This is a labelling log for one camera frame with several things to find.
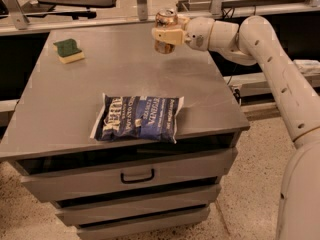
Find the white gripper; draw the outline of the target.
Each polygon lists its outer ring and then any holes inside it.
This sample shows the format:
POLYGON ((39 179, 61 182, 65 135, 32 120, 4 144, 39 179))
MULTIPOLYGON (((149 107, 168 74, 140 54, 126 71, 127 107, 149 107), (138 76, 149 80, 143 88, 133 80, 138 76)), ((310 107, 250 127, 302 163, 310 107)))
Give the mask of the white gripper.
POLYGON ((214 23, 212 18, 198 17, 190 20, 189 17, 179 15, 178 25, 186 27, 186 41, 185 31, 178 28, 153 28, 152 36, 159 43, 182 45, 185 42, 191 49, 206 51, 214 23))

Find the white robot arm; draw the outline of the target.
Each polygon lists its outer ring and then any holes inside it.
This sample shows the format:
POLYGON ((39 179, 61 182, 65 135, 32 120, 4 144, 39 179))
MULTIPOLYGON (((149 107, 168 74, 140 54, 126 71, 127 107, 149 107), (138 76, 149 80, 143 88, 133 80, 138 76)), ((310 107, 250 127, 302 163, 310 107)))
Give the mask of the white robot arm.
POLYGON ((276 240, 320 240, 320 96, 283 50, 269 21, 250 16, 238 25, 180 17, 156 25, 152 36, 260 66, 296 147, 282 179, 276 240))

